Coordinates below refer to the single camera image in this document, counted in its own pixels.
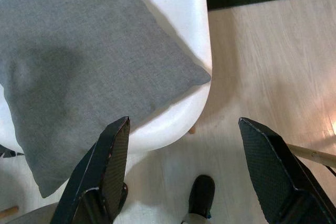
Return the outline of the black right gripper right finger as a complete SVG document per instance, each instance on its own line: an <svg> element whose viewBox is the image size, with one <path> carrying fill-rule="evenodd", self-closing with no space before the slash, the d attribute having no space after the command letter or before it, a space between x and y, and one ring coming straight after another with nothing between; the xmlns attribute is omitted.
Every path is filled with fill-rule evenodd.
<svg viewBox="0 0 336 224"><path fill-rule="evenodd" d="M248 118L238 122L253 188L269 224L336 224L336 206L282 137Z"/></svg>

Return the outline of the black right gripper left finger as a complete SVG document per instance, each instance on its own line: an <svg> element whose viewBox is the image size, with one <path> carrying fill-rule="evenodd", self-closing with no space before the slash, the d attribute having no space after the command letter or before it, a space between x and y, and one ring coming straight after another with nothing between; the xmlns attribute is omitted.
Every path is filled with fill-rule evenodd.
<svg viewBox="0 0 336 224"><path fill-rule="evenodd" d="M51 224L113 224L126 190L130 119L109 124L73 170Z"/></svg>

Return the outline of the black metal chair strut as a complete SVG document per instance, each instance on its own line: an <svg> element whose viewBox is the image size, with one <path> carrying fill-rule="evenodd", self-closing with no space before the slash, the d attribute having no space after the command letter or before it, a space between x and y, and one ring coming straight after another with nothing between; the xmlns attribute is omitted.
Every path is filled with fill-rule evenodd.
<svg viewBox="0 0 336 224"><path fill-rule="evenodd" d="M16 156L24 155L23 153L15 152L13 150L10 150L2 145L0 145L0 157L3 158L11 158Z"/></svg>

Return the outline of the grey fabric pillow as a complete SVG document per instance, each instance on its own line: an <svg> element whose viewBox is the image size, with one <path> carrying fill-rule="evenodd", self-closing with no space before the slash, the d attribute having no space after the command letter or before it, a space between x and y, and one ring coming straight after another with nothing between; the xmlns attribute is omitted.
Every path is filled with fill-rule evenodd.
<svg viewBox="0 0 336 224"><path fill-rule="evenodd" d="M0 85L44 198L108 124L210 79L141 0L0 0Z"/></svg>

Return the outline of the white plastic chair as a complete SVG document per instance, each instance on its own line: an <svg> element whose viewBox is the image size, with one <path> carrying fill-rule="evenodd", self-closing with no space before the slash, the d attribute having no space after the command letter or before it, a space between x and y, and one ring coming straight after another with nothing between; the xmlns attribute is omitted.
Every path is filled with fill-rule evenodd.
<svg viewBox="0 0 336 224"><path fill-rule="evenodd" d="M212 70L206 0L141 0L158 25L178 44L194 63ZM141 123L131 123L130 152L146 152L167 146L182 137L196 122L205 106L210 81L194 86L166 106L155 110ZM0 145L23 151L4 89L0 85Z"/></svg>

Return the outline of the light wooden rod with screw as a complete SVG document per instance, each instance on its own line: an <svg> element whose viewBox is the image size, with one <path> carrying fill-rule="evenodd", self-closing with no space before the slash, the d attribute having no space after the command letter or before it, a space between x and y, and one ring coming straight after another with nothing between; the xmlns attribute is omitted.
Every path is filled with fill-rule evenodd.
<svg viewBox="0 0 336 224"><path fill-rule="evenodd" d="M315 163L322 164L324 166L329 166L332 168L336 168L336 155L328 154L325 152L320 152L316 150L312 150L309 148L304 148L292 144L287 144L290 151L293 155L308 159Z"/></svg>

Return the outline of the robot black foot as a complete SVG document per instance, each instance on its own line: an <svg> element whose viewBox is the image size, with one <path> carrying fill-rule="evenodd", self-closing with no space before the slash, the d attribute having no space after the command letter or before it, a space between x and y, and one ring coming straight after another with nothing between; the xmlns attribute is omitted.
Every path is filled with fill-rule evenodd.
<svg viewBox="0 0 336 224"><path fill-rule="evenodd" d="M193 183L189 200L188 213L196 214L205 219L211 217L210 210L212 208L215 195L215 182L208 175L199 175Z"/></svg>

